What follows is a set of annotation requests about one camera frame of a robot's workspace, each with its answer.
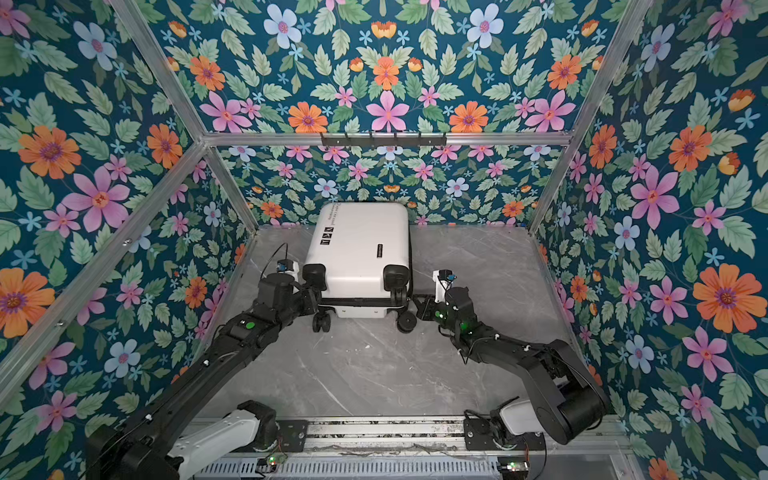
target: gray floor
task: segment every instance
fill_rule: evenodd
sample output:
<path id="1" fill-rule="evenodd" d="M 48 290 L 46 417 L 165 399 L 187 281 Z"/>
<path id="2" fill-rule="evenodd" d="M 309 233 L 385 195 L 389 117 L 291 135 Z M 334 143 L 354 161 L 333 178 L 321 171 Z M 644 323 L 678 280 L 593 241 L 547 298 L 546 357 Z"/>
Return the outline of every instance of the gray floor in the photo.
<path id="1" fill-rule="evenodd" d="M 312 227 L 266 228 L 247 272 L 227 306 L 229 317 L 256 294 L 260 268 L 282 242 L 303 262 Z M 537 342 L 568 341 L 541 274 L 531 239 L 522 228 L 411 227 L 415 291 L 434 292 L 432 271 L 453 270 L 468 286 L 481 321 L 501 333 Z M 268 271 L 273 271 L 274 263 Z M 302 317 L 238 373 L 200 413 L 226 415 L 248 399 L 278 416 L 458 415 L 487 412 L 513 396 L 526 397 L 521 380 L 496 366 L 464 365 L 433 322 L 408 335 L 385 319 L 334 319 L 330 333 L 313 333 Z"/>

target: black caster wheel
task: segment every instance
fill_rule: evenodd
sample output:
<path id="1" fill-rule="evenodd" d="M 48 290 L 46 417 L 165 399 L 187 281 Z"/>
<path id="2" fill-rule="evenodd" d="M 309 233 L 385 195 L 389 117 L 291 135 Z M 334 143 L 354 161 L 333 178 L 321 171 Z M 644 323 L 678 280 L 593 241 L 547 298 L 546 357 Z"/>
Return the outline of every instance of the black caster wheel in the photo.
<path id="1" fill-rule="evenodd" d="M 312 317 L 312 331 L 319 333 L 320 330 L 325 333 L 331 330 L 331 316 L 328 313 L 316 313 Z"/>
<path id="2" fill-rule="evenodd" d="M 400 332 L 411 333 L 416 328 L 416 315 L 411 312 L 404 312 L 398 315 L 396 325 Z"/>

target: orange flower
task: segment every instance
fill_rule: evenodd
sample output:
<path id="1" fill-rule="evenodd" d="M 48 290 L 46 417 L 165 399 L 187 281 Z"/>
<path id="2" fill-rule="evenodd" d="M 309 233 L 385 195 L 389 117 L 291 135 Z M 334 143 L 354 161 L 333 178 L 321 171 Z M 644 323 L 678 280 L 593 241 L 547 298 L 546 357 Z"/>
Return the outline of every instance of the orange flower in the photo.
<path id="1" fill-rule="evenodd" d="M 731 111 L 739 111 L 747 107 L 755 99 L 755 94 L 751 90 L 736 90 L 733 95 L 730 96 L 728 101 L 728 109 Z"/>
<path id="2" fill-rule="evenodd" d="M 598 29 L 599 24 L 600 22 L 598 22 L 597 20 L 590 20 L 589 22 L 581 26 L 581 34 L 585 37 L 592 35 L 594 31 Z"/>
<path id="3" fill-rule="evenodd" d="M 599 132 L 592 137 L 592 145 L 589 147 L 589 163 L 592 167 L 602 168 L 614 157 L 616 148 L 616 129 L 613 125 L 603 125 Z"/>
<path id="4" fill-rule="evenodd" d="M 708 145 L 711 143 L 712 134 L 704 133 L 703 125 L 697 125 L 693 130 L 687 127 L 680 132 L 680 138 L 672 141 L 670 164 L 674 164 L 674 169 L 679 172 L 696 170 L 699 162 L 710 154 Z"/>
<path id="5" fill-rule="evenodd" d="M 176 34 L 178 38 L 184 38 L 187 36 L 187 28 L 175 20 L 168 22 L 168 28 L 170 28 L 170 30 Z"/>
<path id="6" fill-rule="evenodd" d="M 205 294 L 208 293 L 208 287 L 205 286 L 205 283 L 202 276 L 196 276 L 190 280 L 190 285 L 185 292 L 187 297 L 184 299 L 190 308 L 197 308 L 203 303 Z"/>
<path id="7" fill-rule="evenodd" d="M 397 31 L 397 24 L 395 22 L 373 22 L 371 24 L 371 31 L 376 38 L 392 38 Z"/>
<path id="8" fill-rule="evenodd" d="M 300 101 L 296 107 L 288 110 L 290 118 L 288 124 L 296 128 L 298 134 L 324 134 L 328 119 L 321 115 L 319 107 L 313 105 L 310 107 L 305 101 Z"/>
<path id="9" fill-rule="evenodd" d="M 51 132 L 48 127 L 38 125 L 33 137 L 23 134 L 18 142 L 24 147 L 18 151 L 19 157 L 24 163 L 32 164 L 29 169 L 41 177 L 50 174 L 54 179 L 64 178 L 64 174 L 74 172 L 74 165 L 80 164 L 80 155 L 75 153 L 80 147 L 67 138 L 67 132 L 56 127 Z"/>
<path id="10" fill-rule="evenodd" d="M 545 247 L 544 245 L 539 244 L 538 252 L 541 254 L 541 258 L 544 259 L 544 264 L 548 265 L 549 264 L 549 257 L 547 257 L 547 247 Z"/>
<path id="11" fill-rule="evenodd" d="M 587 370 L 589 370 L 589 373 L 592 374 L 592 378 L 594 379 L 594 382 L 597 383 L 598 386 L 603 386 L 603 379 L 600 378 L 600 374 L 598 373 L 597 369 L 595 369 L 592 365 L 589 365 L 587 367 Z"/>
<path id="12" fill-rule="evenodd" d="M 349 69 L 351 71 L 362 71 L 362 59 L 360 57 L 353 58 L 349 63 Z"/>
<path id="13" fill-rule="evenodd" d="M 763 288 L 752 273 L 739 277 L 738 266 L 723 263 L 719 275 L 709 267 L 700 278 L 703 283 L 694 284 L 694 298 L 703 300 L 696 308 L 705 320 L 715 317 L 715 328 L 725 333 L 733 332 L 734 323 L 742 333 L 757 328 L 752 315 L 764 317 L 768 302 L 752 295 Z"/>
<path id="14" fill-rule="evenodd" d="M 379 64 L 373 68 L 374 80 L 384 90 L 392 90 L 392 86 L 397 85 L 399 81 L 397 78 L 398 73 L 400 73 L 400 68 L 395 65 L 395 61 L 390 57 L 381 57 Z"/>
<path id="15" fill-rule="evenodd" d="M 24 278 L 20 268 L 0 270 L 0 329 L 5 327 L 5 338 L 27 333 L 27 322 L 34 325 L 45 313 L 43 306 L 53 303 L 54 290 L 43 288 L 46 283 L 48 279 L 37 272 Z"/>
<path id="16" fill-rule="evenodd" d="M 203 85 L 208 90 L 223 90 L 224 89 L 224 74 L 221 73 L 221 67 L 216 65 L 215 62 L 209 61 L 203 55 L 200 58 L 192 57 L 192 66 L 190 71 L 192 75 L 196 75 L 194 78 L 197 83 Z"/>
<path id="17" fill-rule="evenodd" d="M 179 379 L 179 377 L 181 377 L 189 369 L 190 369 L 190 367 L 188 367 L 188 366 L 181 367 L 181 370 L 179 370 L 179 373 L 177 375 L 174 375 L 174 379 L 171 380 L 170 382 L 173 383 L 173 382 L 177 381 Z"/>
<path id="18" fill-rule="evenodd" d="M 240 263 L 245 253 L 245 243 L 241 243 L 238 248 L 235 249 L 235 265 Z"/>
<path id="19" fill-rule="evenodd" d="M 562 60 L 552 65 L 552 71 L 547 75 L 550 88 L 564 90 L 576 81 L 576 75 L 581 72 L 581 57 L 565 55 Z"/>
<path id="20" fill-rule="evenodd" d="M 678 480 L 677 473 L 670 470 L 667 462 L 661 458 L 652 458 L 650 460 L 648 474 L 653 480 Z"/>
<path id="21" fill-rule="evenodd" d="M 261 210 L 270 218 L 280 218 L 283 216 L 283 208 L 274 202 L 264 202 L 261 204 Z"/>
<path id="22" fill-rule="evenodd" d="M 179 136 L 166 124 L 152 125 L 149 127 L 149 133 L 152 135 L 147 137 L 147 146 L 152 149 L 152 158 L 170 169 L 181 156 Z"/>
<path id="23" fill-rule="evenodd" d="M 720 163 L 717 164 L 717 168 L 720 169 L 720 172 L 726 175 L 735 175 L 736 172 L 739 171 L 740 165 L 741 160 L 739 160 L 739 155 L 736 152 L 730 152 L 729 154 L 723 155 L 723 158 L 720 159 Z"/>
<path id="24" fill-rule="evenodd" d="M 587 299 L 587 286 L 584 285 L 584 279 L 579 275 L 571 280 L 571 293 L 577 302 L 583 302 Z"/>
<path id="25" fill-rule="evenodd" d="M 505 217 L 516 217 L 523 213 L 524 209 L 525 205 L 523 205 L 522 202 L 509 202 L 508 204 L 504 205 L 502 213 Z"/>
<path id="26" fill-rule="evenodd" d="M 488 110 L 484 106 L 478 107 L 478 102 L 468 101 L 467 105 L 456 107 L 456 115 L 451 115 L 449 123 L 453 125 L 451 131 L 455 134 L 479 134 L 482 127 L 488 124 L 485 114 Z"/>
<path id="27" fill-rule="evenodd" d="M 411 57 L 411 59 L 408 60 L 408 69 L 410 71 L 419 71 L 423 66 L 424 65 L 422 65 L 422 61 L 416 57 Z"/>

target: horizontal metal bar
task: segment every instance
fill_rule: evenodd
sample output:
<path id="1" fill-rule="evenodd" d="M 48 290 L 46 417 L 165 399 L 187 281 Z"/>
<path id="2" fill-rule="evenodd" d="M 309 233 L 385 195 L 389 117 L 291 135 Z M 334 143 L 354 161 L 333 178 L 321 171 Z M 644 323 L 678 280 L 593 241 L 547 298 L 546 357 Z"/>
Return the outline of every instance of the horizontal metal bar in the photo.
<path id="1" fill-rule="evenodd" d="M 171 194 L 192 173 L 204 150 L 202 142 L 196 142 L 184 152 L 141 205 L 120 225 L 40 320 L 0 362 L 0 409 L 16 394 L 18 387 L 29 377 L 40 359 L 56 346 L 61 334 L 88 303 L 94 290 L 122 260 L 133 239 L 141 236 L 141 232 L 165 206 Z"/>
<path id="2" fill-rule="evenodd" d="M 338 141 L 338 145 L 343 146 L 347 138 L 354 140 L 355 144 L 367 141 L 374 144 L 395 145 L 394 134 L 259 134 L 243 132 L 239 134 L 205 134 L 204 141 L 211 147 L 223 147 L 231 145 L 324 145 L 323 138 Z M 414 139 L 419 138 L 419 134 L 403 133 L 397 134 L 399 140 L 404 140 L 411 144 Z M 443 139 L 443 134 L 422 134 L 421 139 L 424 145 L 429 142 L 436 142 Z M 514 133 L 481 133 L 481 134 L 446 134 L 445 142 L 448 145 L 568 145 L 571 141 L 569 132 L 514 132 Z"/>
<path id="3" fill-rule="evenodd" d="M 184 93 L 176 74 L 170 69 L 167 55 L 157 43 L 149 24 L 141 14 L 141 10 L 134 0 L 111 0 L 109 3 L 136 44 L 141 57 L 152 70 L 157 84 L 163 89 L 163 93 L 170 104 L 174 106 L 189 135 L 194 140 L 202 137 L 207 129 L 194 105 L 192 105 L 192 100 Z"/>
<path id="4" fill-rule="evenodd" d="M 240 217 L 240 221 L 245 224 L 246 230 L 249 233 L 254 233 L 258 226 L 256 225 L 256 219 L 253 218 L 253 214 L 248 208 L 248 204 L 243 197 L 243 192 L 235 183 L 235 179 L 232 173 L 224 166 L 224 159 L 215 147 L 208 147 L 208 153 L 206 155 L 208 161 L 208 167 L 213 171 L 214 176 L 219 180 L 219 185 L 224 193 L 229 198 L 232 208 L 235 209 L 237 215 Z"/>
<path id="5" fill-rule="evenodd" d="M 624 10 L 624 16 L 621 17 L 619 25 L 616 27 L 614 37 L 611 39 L 611 43 L 605 51 L 605 58 L 602 63 L 602 67 L 598 70 L 598 74 L 595 75 L 592 86 L 589 88 L 587 96 L 584 98 L 584 103 L 581 104 L 581 109 L 578 112 L 576 121 L 573 127 L 573 141 L 565 148 L 560 154 L 558 163 L 554 166 L 554 170 L 549 176 L 547 186 L 544 187 L 544 191 L 541 192 L 541 197 L 538 201 L 538 207 L 536 208 L 536 214 L 530 223 L 529 230 L 536 232 L 538 226 L 544 219 L 544 215 L 549 210 L 549 206 L 557 196 L 560 185 L 565 179 L 565 175 L 568 173 L 568 165 L 576 157 L 578 149 L 581 148 L 581 143 L 584 141 L 584 136 L 587 134 L 587 130 L 592 125 L 594 116 L 598 112 L 600 104 L 603 102 L 605 94 L 608 92 L 608 88 L 611 86 L 611 82 L 616 76 L 616 72 L 624 60 L 624 56 L 629 50 L 629 46 L 632 43 L 634 36 L 637 34 L 637 30 L 643 23 L 643 18 L 648 12 L 650 6 L 655 0 L 630 0 L 627 9 Z"/>

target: white suitcase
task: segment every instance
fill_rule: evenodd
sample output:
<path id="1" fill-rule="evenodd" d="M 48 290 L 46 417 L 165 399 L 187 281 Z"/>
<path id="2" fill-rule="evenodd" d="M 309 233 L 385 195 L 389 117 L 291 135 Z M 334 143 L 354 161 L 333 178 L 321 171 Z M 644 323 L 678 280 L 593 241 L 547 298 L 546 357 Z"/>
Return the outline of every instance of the white suitcase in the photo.
<path id="1" fill-rule="evenodd" d="M 303 279 L 342 318 L 383 318 L 407 307 L 412 274 L 408 211 L 398 203 L 334 203 L 320 210 Z"/>

